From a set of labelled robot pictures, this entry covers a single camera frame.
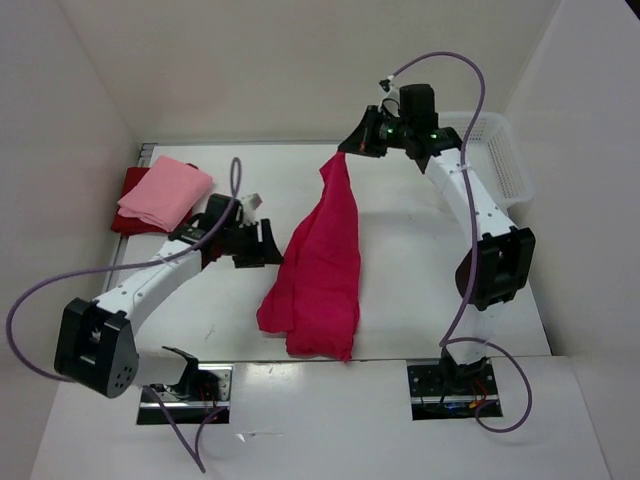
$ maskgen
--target pink cloth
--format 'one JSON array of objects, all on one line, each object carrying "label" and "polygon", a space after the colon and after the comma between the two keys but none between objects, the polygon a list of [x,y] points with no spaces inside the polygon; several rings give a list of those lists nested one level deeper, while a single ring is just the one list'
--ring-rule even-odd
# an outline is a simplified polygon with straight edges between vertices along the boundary
[{"label": "pink cloth", "polygon": [[212,184],[210,175],[163,155],[118,201],[118,215],[171,232]]},{"label": "pink cloth", "polygon": [[344,153],[320,173],[320,202],[293,232],[257,319],[262,331],[287,332],[291,355],[348,361],[360,319],[358,206]]}]

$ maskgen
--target red cloth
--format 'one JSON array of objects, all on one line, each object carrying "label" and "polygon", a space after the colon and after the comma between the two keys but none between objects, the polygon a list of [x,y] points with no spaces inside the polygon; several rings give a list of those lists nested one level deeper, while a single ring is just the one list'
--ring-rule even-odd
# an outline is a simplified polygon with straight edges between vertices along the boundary
[{"label": "red cloth", "polygon": [[[124,197],[127,193],[129,193],[133,187],[135,187],[142,177],[144,177],[149,168],[147,167],[131,167],[127,169],[127,174],[124,178],[124,184],[122,185],[122,193],[120,194],[120,198]],[[186,222],[191,217],[191,210],[187,212],[187,215],[182,219],[180,224]],[[123,237],[129,237],[131,235],[138,235],[140,233],[167,233],[166,230],[163,230],[160,227],[156,227],[154,225],[149,225],[148,223],[144,223],[142,220],[133,218],[133,217],[123,217],[122,215],[118,215],[116,213],[113,218],[113,223],[111,224],[111,230],[116,233],[121,234]]]},{"label": "red cloth", "polygon": [[257,319],[262,331],[287,332],[291,355],[348,361],[360,319],[358,206],[344,153],[320,173],[320,202],[293,232]]}]

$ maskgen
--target white plastic basket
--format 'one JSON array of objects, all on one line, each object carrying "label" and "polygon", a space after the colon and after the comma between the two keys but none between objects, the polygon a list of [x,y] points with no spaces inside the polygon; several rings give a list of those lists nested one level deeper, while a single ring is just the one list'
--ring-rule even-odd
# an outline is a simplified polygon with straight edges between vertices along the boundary
[{"label": "white plastic basket", "polygon": [[[441,113],[440,127],[453,127],[462,138],[472,116],[473,112]],[[505,209],[533,198],[533,182],[504,116],[480,114],[469,137],[467,159],[499,207]]]}]

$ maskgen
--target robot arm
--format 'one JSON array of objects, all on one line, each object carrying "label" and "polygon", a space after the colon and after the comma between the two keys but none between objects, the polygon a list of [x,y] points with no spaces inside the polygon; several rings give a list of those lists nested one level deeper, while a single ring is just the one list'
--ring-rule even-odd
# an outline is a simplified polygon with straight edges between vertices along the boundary
[{"label": "robot arm", "polygon": [[[455,337],[489,340],[504,303],[525,286],[535,237],[530,229],[518,229],[498,208],[486,188],[469,168],[474,196],[478,238],[471,237],[469,201],[460,167],[462,141],[451,127],[438,126],[435,94],[429,85],[407,85],[396,90],[390,80],[380,85],[385,92],[379,105],[369,105],[354,132],[338,150],[355,155],[382,157],[388,148],[400,148],[416,162],[450,205],[463,228],[469,252],[456,270],[461,296],[469,281],[471,245],[478,245],[478,269],[470,305],[456,328]],[[386,107],[386,100],[397,104],[398,115]],[[479,343],[449,345],[443,358],[453,360],[459,372],[482,365],[486,346]]]},{"label": "robot arm", "polygon": [[135,336],[149,315],[187,280],[211,261],[232,256],[236,268],[281,264],[269,220],[253,221],[257,195],[240,202],[214,194],[204,213],[197,214],[169,235],[150,260],[171,257],[196,245],[217,223],[228,202],[231,215],[208,242],[178,258],[137,271],[114,289],[88,302],[76,298],[64,310],[54,368],[102,395],[113,398],[130,385],[162,383],[192,393],[207,375],[186,352],[163,347],[158,353],[138,354]]}]

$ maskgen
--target white floor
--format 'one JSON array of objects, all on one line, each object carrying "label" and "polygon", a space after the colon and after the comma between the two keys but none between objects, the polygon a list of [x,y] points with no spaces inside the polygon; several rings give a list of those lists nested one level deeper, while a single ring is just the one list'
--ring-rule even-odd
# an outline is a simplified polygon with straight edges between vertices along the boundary
[{"label": "white floor", "polygon": [[[233,156],[244,163],[243,194],[259,192],[282,251],[318,201],[317,169],[332,146],[157,147],[197,165],[228,193]],[[527,286],[511,302],[495,341],[517,355],[534,393],[529,421],[496,435],[475,421],[411,419],[405,358],[438,357],[458,306],[454,271],[466,248],[454,218],[401,156],[351,158],[361,218],[362,319],[354,357],[369,362],[237,363],[229,425],[206,427],[202,476],[167,426],[136,426],[139,391],[108,400],[60,385],[32,480],[64,479],[460,479],[609,478],[569,361],[550,356]],[[125,262],[142,261],[161,236],[129,240]],[[201,360],[292,359],[283,338],[260,333],[255,311],[276,268],[235,270],[229,259],[186,283],[145,323],[139,350],[182,348]],[[522,414],[522,381],[493,360],[506,426]],[[196,427],[183,426],[192,440]]]},{"label": "white floor", "polygon": [[[139,392],[108,400],[61,385],[31,480],[609,478],[570,362],[520,359],[534,392],[518,431],[486,433],[475,420],[412,421],[403,361],[242,364],[229,425],[206,427],[203,476],[167,426],[136,426]],[[504,419],[525,391],[494,359]],[[193,441],[196,426],[182,426]]]}]

